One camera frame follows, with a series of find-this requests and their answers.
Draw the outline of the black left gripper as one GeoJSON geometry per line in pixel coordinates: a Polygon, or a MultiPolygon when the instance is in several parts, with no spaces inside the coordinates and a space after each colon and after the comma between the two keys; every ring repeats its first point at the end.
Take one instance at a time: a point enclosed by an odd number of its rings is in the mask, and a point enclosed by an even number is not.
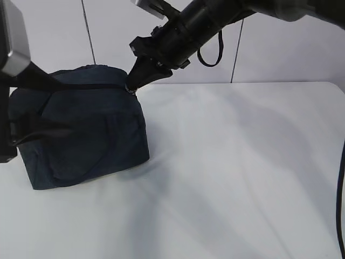
{"type": "MultiPolygon", "coordinates": [[[[16,87],[44,92],[67,90],[65,84],[54,79],[31,62],[16,76],[16,87]]],[[[64,123],[40,117],[37,114],[24,114],[9,120],[10,88],[1,83],[1,163],[8,163],[17,156],[17,147],[27,142],[45,138],[62,138],[73,132],[64,123]]]]}

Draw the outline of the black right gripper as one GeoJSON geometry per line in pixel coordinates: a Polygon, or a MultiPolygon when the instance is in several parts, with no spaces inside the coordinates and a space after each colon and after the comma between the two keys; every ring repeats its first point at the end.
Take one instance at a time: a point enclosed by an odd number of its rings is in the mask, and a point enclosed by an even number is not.
{"type": "Polygon", "coordinates": [[[137,36],[130,44],[136,62],[126,78],[129,91],[157,80],[169,78],[172,70],[190,64],[190,21],[177,16],[162,27],[155,27],[149,37],[137,36]]]}

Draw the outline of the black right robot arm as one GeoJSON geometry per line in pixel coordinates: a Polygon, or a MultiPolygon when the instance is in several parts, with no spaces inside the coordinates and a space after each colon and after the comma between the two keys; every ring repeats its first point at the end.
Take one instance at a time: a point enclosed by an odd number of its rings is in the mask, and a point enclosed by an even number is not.
{"type": "Polygon", "coordinates": [[[154,81],[169,78],[174,70],[184,69],[213,36],[218,36],[223,55],[222,30],[255,13],[294,22],[308,15],[344,28],[344,1],[191,1],[182,11],[167,1],[134,1],[146,12],[168,21],[157,26],[149,37],[136,37],[130,48],[136,56],[126,87],[131,92],[154,81]]]}

